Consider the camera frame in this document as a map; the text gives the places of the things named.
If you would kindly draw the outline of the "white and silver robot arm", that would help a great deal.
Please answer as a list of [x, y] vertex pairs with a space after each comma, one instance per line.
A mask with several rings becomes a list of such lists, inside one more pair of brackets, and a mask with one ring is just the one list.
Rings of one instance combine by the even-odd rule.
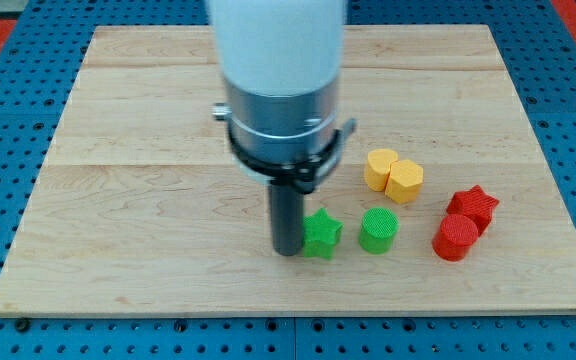
[[343, 0], [209, 0], [239, 162], [274, 186], [309, 194], [336, 166], [347, 4]]

